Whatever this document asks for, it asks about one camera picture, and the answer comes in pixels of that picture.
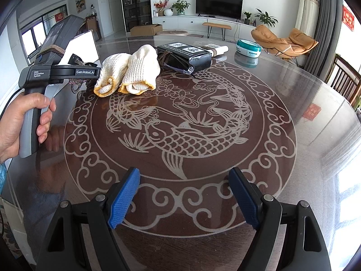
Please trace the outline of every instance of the metal bolt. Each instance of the metal bolt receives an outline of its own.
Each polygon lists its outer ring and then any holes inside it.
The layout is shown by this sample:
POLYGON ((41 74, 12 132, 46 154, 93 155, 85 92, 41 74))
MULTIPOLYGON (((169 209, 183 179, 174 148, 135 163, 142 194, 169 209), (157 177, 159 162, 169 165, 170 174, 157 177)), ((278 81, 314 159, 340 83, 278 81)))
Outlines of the metal bolt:
POLYGON ((102 201, 105 200, 105 195, 99 194, 99 195, 97 195, 97 196, 95 197, 95 199, 96 199, 97 202, 102 202, 102 201))
POLYGON ((301 200, 300 204, 301 204, 302 207, 305 207, 305 208, 307 208, 310 205, 308 202, 306 202, 304 200, 301 200))
POLYGON ((265 194, 263 196, 263 198, 267 201, 267 202, 272 202, 273 201, 273 196, 269 195, 269 194, 265 194))
POLYGON ((61 208, 66 208, 68 205, 69 205, 69 202, 67 200, 60 202, 60 207, 61 208))

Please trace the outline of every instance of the circular table decoration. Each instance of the circular table decoration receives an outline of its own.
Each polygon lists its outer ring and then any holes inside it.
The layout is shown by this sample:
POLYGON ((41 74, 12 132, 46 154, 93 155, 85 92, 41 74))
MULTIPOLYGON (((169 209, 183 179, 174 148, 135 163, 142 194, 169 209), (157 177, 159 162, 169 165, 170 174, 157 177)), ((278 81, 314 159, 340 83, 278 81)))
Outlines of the circular table decoration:
POLYGON ((162 69, 139 96, 84 92, 68 118, 69 171, 91 199, 139 168, 140 187, 123 225, 158 236, 194 237, 244 222, 228 185, 239 167, 278 196, 296 158, 285 105, 264 82, 217 61, 194 77, 162 69))

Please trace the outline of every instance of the round white vase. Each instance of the round white vase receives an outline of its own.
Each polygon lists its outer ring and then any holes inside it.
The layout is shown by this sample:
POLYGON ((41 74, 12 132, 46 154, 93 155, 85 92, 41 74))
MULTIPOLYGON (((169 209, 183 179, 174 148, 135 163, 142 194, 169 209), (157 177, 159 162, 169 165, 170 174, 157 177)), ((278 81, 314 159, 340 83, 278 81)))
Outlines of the round white vase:
POLYGON ((164 15, 165 16, 172 16, 173 15, 173 11, 171 9, 166 9, 164 10, 164 15))

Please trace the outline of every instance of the rolled curtain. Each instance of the rolled curtain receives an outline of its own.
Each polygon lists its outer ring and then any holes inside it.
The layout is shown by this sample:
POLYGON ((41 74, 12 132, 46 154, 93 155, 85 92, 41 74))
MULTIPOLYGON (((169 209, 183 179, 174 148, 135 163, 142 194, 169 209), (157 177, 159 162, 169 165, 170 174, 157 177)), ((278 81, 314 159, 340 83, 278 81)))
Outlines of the rolled curtain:
POLYGON ((314 37, 320 0, 300 0, 295 28, 314 37))
POLYGON ((318 45, 307 58, 304 70, 324 80, 332 65, 342 22, 342 0, 321 0, 314 39, 318 45))

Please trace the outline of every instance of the glossy tabletop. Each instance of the glossy tabletop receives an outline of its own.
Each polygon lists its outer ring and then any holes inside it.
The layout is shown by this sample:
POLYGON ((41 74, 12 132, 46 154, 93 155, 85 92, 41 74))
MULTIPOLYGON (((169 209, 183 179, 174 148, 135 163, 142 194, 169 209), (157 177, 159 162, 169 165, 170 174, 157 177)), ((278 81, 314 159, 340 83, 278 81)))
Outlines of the glossy tabletop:
POLYGON ((141 184, 114 233, 131 270, 237 270, 255 233, 228 186, 237 166, 280 202, 308 201, 332 268, 342 270, 361 244, 361 132, 349 103, 302 69, 264 52, 245 57, 231 43, 132 37, 100 42, 98 52, 103 61, 177 41, 229 51, 195 77, 162 69, 157 88, 140 96, 75 95, 65 86, 46 143, 12 160, 3 197, 15 205, 10 225, 23 224, 34 261, 61 200, 85 202, 134 166, 141 184))

